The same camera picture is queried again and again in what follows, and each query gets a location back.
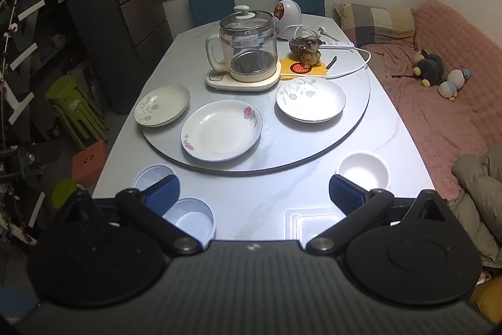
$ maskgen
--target kettle handle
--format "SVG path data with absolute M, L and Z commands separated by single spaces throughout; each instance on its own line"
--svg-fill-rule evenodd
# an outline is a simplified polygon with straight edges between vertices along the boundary
M 213 48 L 211 47 L 211 42 L 219 39 L 219 33 L 215 33 L 214 35 L 210 35 L 206 39 L 206 54 L 207 54 L 207 60 L 209 61 L 209 64 L 211 65 L 212 68 L 214 68 L 215 71 L 217 72 L 226 72 L 227 71 L 227 66 L 225 63 L 221 63 L 216 60 L 216 57 L 214 56 Z

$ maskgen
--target plate with pink rose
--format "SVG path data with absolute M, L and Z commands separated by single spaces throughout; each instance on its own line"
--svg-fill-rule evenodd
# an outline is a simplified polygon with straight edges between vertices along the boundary
M 250 149 L 262 133 L 258 110 L 240 100 L 219 100 L 194 111 L 181 128 L 181 144 L 194 158 L 222 162 Z

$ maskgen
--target white power cord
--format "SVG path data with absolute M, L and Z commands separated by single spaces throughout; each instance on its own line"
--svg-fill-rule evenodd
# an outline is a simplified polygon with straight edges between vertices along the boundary
M 286 29 L 290 28 L 290 27 L 296 27 L 296 30 L 295 30 L 295 34 L 294 34 L 294 37 L 296 37 L 297 35 L 297 31 L 298 29 L 302 28 L 302 29 L 306 29 L 308 32 L 312 33 L 313 36 L 320 36 L 320 35 L 324 35 L 324 36 L 327 36 L 331 39 L 333 39 L 334 41 L 340 41 L 339 39 L 331 36 L 325 27 L 321 26 L 318 31 L 315 31 L 307 26 L 304 26 L 304 25 L 289 25 L 289 26 L 286 26 L 283 31 L 285 31 Z M 368 53 L 368 58 L 367 60 L 365 60 L 365 62 L 360 65 L 359 67 L 353 69 L 353 70 L 349 70 L 347 72 L 344 72 L 344 73 L 339 73 L 339 74 L 336 74 L 336 75 L 333 75 L 333 76 L 328 76 L 327 74 L 324 75 L 324 76 L 320 76 L 320 75 L 306 75 L 306 74 L 297 74 L 297 73 L 291 73 L 291 74 L 283 74 L 282 76 L 285 76 L 285 77 L 321 77 L 321 78 L 325 78 L 326 80 L 332 80 L 333 78 L 340 78 L 340 77 L 344 77 L 344 76 L 348 76 L 349 74 L 352 74 L 352 73 L 355 73 L 359 70 L 361 70 L 361 68 L 363 68 L 364 66 L 366 66 L 368 64 L 368 62 L 370 61 L 371 59 L 371 53 L 367 50 L 364 50 L 362 48 L 358 48 L 358 47 L 348 47 L 347 49 L 338 49 L 338 50 L 358 50 L 358 51 L 363 51 L 365 53 Z

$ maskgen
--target glass kettle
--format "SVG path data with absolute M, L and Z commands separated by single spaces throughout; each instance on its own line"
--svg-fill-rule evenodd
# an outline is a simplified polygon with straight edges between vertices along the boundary
M 234 7 L 236 13 L 220 21 L 220 30 L 206 39 L 209 64 L 215 71 L 229 72 L 237 81 L 266 80 L 277 70 L 277 39 L 272 15 L 249 6 Z M 217 61 L 211 42 L 219 39 L 223 60 Z

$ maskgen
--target kettle base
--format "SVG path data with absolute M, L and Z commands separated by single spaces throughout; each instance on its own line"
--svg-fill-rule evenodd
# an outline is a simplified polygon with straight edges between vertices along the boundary
M 206 83 L 208 86 L 217 90 L 228 91 L 263 91 L 273 87 L 280 78 L 280 62 L 277 62 L 275 72 L 269 78 L 257 81 L 255 83 L 244 83 L 237 81 L 229 72 L 217 72 L 210 70 L 206 75 Z

